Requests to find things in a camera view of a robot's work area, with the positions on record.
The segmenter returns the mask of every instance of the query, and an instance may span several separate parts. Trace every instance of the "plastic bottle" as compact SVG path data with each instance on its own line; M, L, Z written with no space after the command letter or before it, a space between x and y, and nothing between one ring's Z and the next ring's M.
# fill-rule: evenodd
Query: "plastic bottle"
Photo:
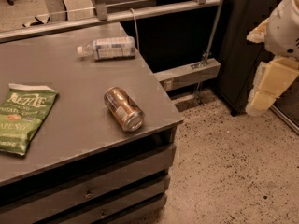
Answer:
M131 36L96 39L77 47L78 55L93 55L95 60L135 57L135 40Z

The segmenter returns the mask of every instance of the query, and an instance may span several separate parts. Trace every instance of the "white cable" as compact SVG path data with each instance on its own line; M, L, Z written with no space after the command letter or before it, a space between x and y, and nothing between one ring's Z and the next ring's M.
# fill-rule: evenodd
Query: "white cable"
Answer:
M132 12L133 18L134 18L135 33L136 33L136 44L137 44L137 48L138 48L138 50L140 52L140 48L139 48L139 33L138 33L136 15L135 15L135 11L132 8L130 8L130 11Z

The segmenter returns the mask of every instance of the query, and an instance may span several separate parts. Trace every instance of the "can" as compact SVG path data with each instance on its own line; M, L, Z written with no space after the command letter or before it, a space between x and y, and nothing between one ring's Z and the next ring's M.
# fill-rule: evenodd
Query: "can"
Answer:
M108 89L104 95L106 107L126 132L132 132L143 124L144 113L130 96L119 87Z

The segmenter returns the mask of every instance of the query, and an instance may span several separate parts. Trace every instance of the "desk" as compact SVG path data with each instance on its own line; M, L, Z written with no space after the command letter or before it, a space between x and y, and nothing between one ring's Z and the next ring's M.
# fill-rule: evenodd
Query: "desk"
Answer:
M164 205L182 117L147 64L81 59L77 46L125 36L118 23L0 45L0 100L8 83L59 92L24 158L0 154L0 223L126 223ZM125 133L103 95L123 88L145 112Z

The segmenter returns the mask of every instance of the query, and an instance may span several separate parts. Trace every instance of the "snack packet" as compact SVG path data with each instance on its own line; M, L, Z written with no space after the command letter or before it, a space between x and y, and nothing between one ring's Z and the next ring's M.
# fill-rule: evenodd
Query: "snack packet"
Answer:
M0 151L25 155L57 94L47 86L9 84L0 106Z

